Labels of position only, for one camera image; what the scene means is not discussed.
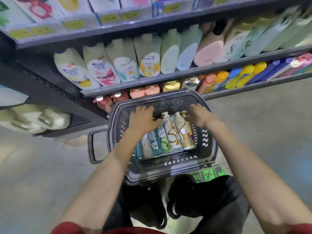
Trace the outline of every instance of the gray floor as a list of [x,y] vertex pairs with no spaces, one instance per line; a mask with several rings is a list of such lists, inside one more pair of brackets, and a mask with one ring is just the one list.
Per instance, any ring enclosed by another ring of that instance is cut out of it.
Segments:
[[[311,88],[308,78],[207,103],[312,210]],[[96,167],[88,162],[86,137],[0,128],[0,148],[0,233],[48,234]],[[244,233],[261,233],[255,217],[248,220]]]

